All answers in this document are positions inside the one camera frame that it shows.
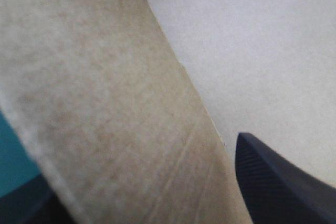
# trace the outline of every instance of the brown cardboard surface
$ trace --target brown cardboard surface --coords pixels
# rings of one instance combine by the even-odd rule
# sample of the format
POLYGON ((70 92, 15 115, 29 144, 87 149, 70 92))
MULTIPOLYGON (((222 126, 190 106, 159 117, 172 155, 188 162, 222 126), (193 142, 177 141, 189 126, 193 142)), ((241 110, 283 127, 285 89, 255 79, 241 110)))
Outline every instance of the brown cardboard surface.
POLYGON ((250 223, 146 0, 0 0, 0 107, 79 223, 250 223))

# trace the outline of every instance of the crease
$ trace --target crease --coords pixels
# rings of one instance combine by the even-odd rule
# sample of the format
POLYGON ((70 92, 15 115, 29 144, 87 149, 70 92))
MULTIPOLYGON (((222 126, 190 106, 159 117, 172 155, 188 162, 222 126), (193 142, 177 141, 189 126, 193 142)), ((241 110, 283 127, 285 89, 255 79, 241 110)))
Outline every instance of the crease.
POLYGON ((157 210, 160 206, 160 203, 163 200, 163 196, 164 194, 167 192, 167 190, 169 189, 171 183, 172 183, 172 179, 174 177, 174 175, 177 173, 178 167, 180 166, 180 163, 182 161, 182 159, 184 158, 186 151, 190 145, 190 142, 192 141, 192 134, 195 131, 196 127, 199 125, 199 122, 201 121, 202 115, 199 116, 199 118, 197 119, 197 122, 193 125, 193 128, 190 130, 188 136, 187 136, 187 140, 185 145, 183 146, 183 149, 181 150, 179 157, 177 158, 177 161, 174 164, 174 168, 172 169, 171 173, 169 174, 169 177, 163 187, 162 193, 160 194, 160 196, 158 196, 158 198, 156 199, 154 206, 153 206, 153 210, 150 214, 150 216, 148 217, 148 220, 143 222, 143 223, 150 223, 152 221, 152 219, 154 218, 155 214, 157 213, 157 210))
POLYGON ((193 224, 198 223, 197 217, 198 217, 199 210, 201 208, 201 201, 202 201, 203 195, 205 193, 205 189, 207 188, 207 185, 209 184, 210 174, 211 174, 211 171, 212 171, 213 167, 214 167, 214 164, 211 164, 211 167, 209 168, 209 170, 207 172, 205 183, 204 183, 204 186, 203 186, 203 189, 202 189, 202 193, 201 193, 201 195, 200 195, 200 197, 198 199, 196 213, 195 213, 195 216, 194 216, 193 221, 192 221, 193 224))

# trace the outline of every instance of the white surface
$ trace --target white surface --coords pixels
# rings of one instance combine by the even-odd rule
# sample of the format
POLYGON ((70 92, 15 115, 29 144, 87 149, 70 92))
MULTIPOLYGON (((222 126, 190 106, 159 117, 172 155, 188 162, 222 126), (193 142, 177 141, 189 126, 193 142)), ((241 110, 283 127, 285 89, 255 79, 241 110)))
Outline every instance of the white surface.
POLYGON ((336 0, 148 0, 227 150, 251 132, 336 186, 336 0))

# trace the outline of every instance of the dark blue object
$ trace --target dark blue object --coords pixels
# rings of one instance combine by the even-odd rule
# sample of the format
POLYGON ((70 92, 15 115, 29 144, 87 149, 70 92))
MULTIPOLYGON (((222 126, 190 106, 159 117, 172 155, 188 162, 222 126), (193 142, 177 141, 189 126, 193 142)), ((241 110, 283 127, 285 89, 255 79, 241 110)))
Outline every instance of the dark blue object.
POLYGON ((0 197, 40 173, 27 156, 18 137, 0 113, 0 197))
POLYGON ((336 223, 336 190, 249 133, 238 135, 235 168, 254 224, 336 223))

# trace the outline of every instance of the teal object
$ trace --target teal object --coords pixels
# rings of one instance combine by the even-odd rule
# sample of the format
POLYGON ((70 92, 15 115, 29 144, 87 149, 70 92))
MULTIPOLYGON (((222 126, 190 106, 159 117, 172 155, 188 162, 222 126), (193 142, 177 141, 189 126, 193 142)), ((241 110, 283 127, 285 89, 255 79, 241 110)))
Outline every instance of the teal object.
POLYGON ((0 112, 0 197, 40 174, 0 112))

